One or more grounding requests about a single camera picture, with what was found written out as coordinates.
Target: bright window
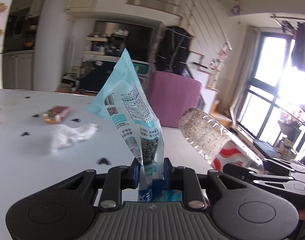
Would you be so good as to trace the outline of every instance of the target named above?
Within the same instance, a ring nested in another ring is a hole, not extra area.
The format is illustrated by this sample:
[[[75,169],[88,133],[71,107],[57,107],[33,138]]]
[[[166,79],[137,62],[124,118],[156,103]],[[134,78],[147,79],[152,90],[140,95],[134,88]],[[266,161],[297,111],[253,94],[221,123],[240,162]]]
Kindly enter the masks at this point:
[[[295,40],[285,34],[263,33],[253,71],[248,79],[238,122],[254,138],[273,145],[282,137],[280,107],[305,104],[305,73],[291,66]],[[305,155],[305,124],[294,149]]]

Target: hanging clothes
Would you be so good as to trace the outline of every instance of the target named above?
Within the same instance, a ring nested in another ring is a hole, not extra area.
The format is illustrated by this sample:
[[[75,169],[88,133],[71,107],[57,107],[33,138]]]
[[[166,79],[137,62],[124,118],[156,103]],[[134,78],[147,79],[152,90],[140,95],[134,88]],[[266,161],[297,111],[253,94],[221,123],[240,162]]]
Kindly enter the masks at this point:
[[[298,23],[296,42],[291,54],[292,66],[305,72],[305,23]]]
[[[183,28],[171,26],[166,28],[156,56],[156,68],[159,71],[181,75],[189,55],[191,35]]]

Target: shelf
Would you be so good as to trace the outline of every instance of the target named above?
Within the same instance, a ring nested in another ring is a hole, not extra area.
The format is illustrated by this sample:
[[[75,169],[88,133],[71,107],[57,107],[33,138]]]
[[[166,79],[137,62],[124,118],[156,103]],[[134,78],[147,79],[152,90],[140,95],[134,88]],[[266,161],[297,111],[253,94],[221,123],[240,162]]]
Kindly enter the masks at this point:
[[[103,41],[103,42],[108,41],[107,38],[94,38],[94,37],[86,37],[86,40],[87,41]]]
[[[105,52],[101,51],[91,51],[91,50],[84,50],[84,54],[92,54],[92,55],[105,55]]]

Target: pink chair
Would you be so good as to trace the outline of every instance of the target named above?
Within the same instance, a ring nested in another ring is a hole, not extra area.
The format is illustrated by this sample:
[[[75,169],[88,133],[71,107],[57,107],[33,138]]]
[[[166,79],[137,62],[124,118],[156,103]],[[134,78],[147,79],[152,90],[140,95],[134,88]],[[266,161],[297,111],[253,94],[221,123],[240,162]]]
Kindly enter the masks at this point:
[[[156,71],[151,75],[148,101],[162,126],[178,128],[182,114],[197,106],[200,89],[197,80]]]

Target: crumpled plastic bag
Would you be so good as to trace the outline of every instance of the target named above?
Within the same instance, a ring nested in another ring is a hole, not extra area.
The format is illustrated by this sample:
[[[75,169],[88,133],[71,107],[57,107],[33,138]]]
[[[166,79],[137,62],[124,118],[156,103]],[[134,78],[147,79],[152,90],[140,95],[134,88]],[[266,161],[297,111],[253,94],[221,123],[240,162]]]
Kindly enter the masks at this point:
[[[88,140],[97,130],[97,125],[93,123],[77,128],[71,128],[64,124],[57,124],[51,133],[51,152],[55,153],[59,148],[71,146],[78,141]]]
[[[138,201],[151,202],[164,187],[164,138],[126,49],[87,111],[111,119],[132,154],[142,164]]]

